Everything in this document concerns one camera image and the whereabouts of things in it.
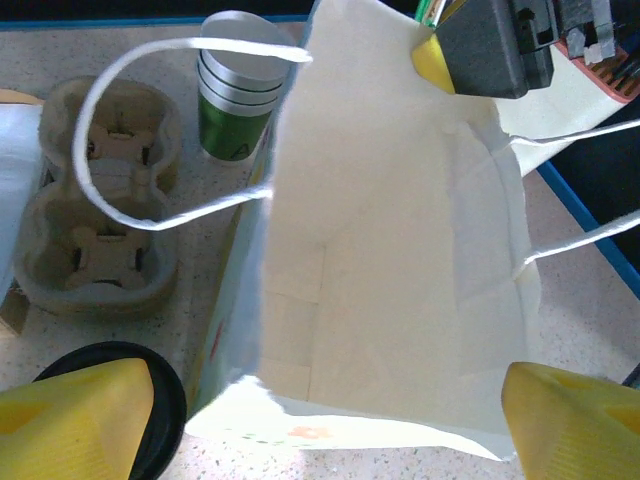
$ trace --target cardboard cup holder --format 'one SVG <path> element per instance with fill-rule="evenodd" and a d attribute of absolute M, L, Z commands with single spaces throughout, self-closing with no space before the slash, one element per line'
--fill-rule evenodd
<path fill-rule="evenodd" d="M 52 313 L 151 313 L 175 284 L 176 232 L 118 224 L 81 192 L 71 142 L 93 80 L 67 81 L 45 102 L 39 135 L 54 181 L 27 205 L 15 276 L 29 300 Z M 165 194 L 176 181 L 181 141 L 179 112 L 166 95 L 116 80 L 98 103 L 89 131 L 92 181 L 118 210 L 136 218 L 165 218 Z"/>

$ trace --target speckled countertop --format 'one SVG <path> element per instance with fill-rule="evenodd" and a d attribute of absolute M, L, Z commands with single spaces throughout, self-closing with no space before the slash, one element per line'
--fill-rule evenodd
<path fill-rule="evenodd" d="M 46 98 L 56 83 L 95 75 L 126 50 L 146 41 L 195 36 L 197 26 L 0 32 L 0 88 Z M 172 192 L 179 209 L 227 193 L 247 171 L 209 164 L 199 153 L 195 52 L 156 54 L 136 62 L 125 77 L 172 97 L 184 126 L 180 181 Z M 525 179 L 535 244 L 579 231 L 544 181 Z M 167 358 L 184 379 L 210 308 L 219 251 L 232 212 L 212 215 L 180 231 L 180 278 L 168 307 L 139 322 L 77 322 L 32 308 L 23 335 L 0 341 L 0 390 L 31 381 L 65 353 L 89 343 L 119 339 L 142 343 Z M 640 356 L 640 303 L 595 247 L 538 262 L 542 277 L 546 362 L 621 381 Z M 445 449 L 295 452 L 185 437 L 166 479 L 226 478 L 523 478 L 517 460 L 495 463 Z"/>

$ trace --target black lid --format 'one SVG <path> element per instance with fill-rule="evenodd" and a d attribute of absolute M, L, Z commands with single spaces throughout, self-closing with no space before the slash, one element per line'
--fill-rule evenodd
<path fill-rule="evenodd" d="M 122 358 L 145 360 L 154 390 L 153 408 L 129 479 L 155 480 L 164 472 L 178 450 L 187 421 L 187 402 L 182 383 L 164 358 L 135 343 L 95 343 L 55 361 L 34 381 Z"/>

